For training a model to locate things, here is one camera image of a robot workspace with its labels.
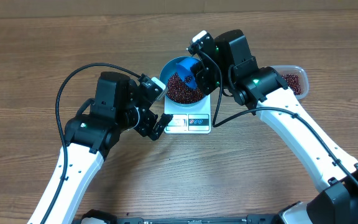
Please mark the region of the blue plastic measuring scoop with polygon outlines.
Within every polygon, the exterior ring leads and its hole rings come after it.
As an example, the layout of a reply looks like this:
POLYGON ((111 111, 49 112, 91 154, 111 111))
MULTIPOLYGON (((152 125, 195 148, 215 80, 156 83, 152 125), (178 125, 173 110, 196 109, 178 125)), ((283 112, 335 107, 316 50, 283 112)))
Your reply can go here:
POLYGON ((196 65, 198 60, 193 57, 182 57, 179 59, 178 63, 176 64, 176 70, 178 76, 184 82, 186 76, 191 75, 193 76, 193 80, 191 83, 185 83, 185 85, 193 90, 197 88, 197 84, 195 81, 195 75, 191 71, 192 66, 196 65))

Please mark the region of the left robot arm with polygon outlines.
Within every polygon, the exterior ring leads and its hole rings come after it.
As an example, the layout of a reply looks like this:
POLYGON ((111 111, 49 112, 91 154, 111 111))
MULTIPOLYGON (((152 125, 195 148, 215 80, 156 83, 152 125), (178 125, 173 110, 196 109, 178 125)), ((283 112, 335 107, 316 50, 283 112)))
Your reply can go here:
POLYGON ((138 80, 118 72, 102 72, 94 98, 86 100, 65 125, 57 165, 29 223, 71 223, 90 182, 121 133, 134 129, 157 140, 172 120, 151 105, 167 91, 158 78, 138 80))

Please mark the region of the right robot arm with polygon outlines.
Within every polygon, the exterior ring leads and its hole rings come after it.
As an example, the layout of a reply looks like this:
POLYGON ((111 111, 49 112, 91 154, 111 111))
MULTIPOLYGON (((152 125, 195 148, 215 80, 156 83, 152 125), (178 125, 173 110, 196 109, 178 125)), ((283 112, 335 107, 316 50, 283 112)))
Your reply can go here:
POLYGON ((318 191, 310 202, 268 215, 267 222, 358 223, 358 160, 319 127, 276 69, 257 65, 243 32, 213 37, 201 31, 188 51, 200 58, 191 68, 198 88, 206 95, 228 89, 238 105, 281 137, 318 191))

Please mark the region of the red beans in scoop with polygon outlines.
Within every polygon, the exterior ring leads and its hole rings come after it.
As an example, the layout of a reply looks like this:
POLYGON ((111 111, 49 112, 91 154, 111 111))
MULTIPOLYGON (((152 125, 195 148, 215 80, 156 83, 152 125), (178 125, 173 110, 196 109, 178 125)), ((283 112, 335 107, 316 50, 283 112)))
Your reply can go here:
POLYGON ((185 77, 184 82, 185 82, 185 83, 191 83, 192 80, 193 80, 193 76, 188 75, 188 76, 185 77))

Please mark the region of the white digital kitchen scale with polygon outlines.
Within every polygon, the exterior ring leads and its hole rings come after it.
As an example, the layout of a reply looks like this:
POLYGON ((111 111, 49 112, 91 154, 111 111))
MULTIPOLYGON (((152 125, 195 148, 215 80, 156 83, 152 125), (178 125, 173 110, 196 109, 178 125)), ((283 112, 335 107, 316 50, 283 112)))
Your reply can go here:
POLYGON ((211 97, 192 104, 179 104, 165 97, 164 113, 173 116, 164 129, 167 134, 209 134, 211 132, 211 97))

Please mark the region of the red beans in bowl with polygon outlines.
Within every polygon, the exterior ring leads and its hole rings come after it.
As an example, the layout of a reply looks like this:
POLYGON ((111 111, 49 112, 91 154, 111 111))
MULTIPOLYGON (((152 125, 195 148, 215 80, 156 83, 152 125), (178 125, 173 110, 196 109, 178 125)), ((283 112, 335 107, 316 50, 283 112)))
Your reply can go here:
POLYGON ((168 79, 167 88, 166 95, 179 104, 192 104, 204 98, 204 94, 198 88, 190 88, 177 73, 168 79))

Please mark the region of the teal blue bowl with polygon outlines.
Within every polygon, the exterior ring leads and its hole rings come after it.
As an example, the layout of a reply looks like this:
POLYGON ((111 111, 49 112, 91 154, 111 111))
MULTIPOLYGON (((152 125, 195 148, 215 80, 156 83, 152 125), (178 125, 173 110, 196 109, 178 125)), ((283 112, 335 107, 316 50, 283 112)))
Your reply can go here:
POLYGON ((167 85, 168 79, 177 72, 176 64, 178 63, 179 59, 182 57, 177 57, 169 61, 162 69, 160 74, 160 80, 167 85))

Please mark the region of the red adzuki beans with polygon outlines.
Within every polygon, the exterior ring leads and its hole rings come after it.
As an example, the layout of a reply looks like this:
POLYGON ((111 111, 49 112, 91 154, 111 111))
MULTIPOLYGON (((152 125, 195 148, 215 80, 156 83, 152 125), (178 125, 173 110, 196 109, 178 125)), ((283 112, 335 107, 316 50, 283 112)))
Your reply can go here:
POLYGON ((299 76, 295 73, 282 75, 282 78, 288 83, 288 87, 293 90, 295 95, 301 94, 301 84, 299 76))

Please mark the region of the clear plastic food container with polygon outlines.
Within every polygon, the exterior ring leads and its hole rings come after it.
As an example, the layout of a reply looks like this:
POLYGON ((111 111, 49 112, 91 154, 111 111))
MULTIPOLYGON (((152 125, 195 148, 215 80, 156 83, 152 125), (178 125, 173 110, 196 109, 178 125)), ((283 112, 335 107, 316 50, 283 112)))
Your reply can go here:
POLYGON ((301 84, 301 94, 295 95, 298 100, 303 99, 309 92, 309 82, 307 73, 299 66, 296 65, 273 65, 274 68, 281 76, 288 73, 295 73, 299 76, 301 84))

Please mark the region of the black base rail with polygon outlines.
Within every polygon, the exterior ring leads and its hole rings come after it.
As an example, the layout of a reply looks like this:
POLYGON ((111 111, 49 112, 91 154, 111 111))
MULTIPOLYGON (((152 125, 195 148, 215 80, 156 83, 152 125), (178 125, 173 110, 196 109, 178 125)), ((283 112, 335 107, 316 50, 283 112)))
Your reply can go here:
POLYGON ((245 217, 209 217, 209 218, 118 218, 100 210, 89 210, 72 224, 284 224, 278 214, 251 214, 245 217))

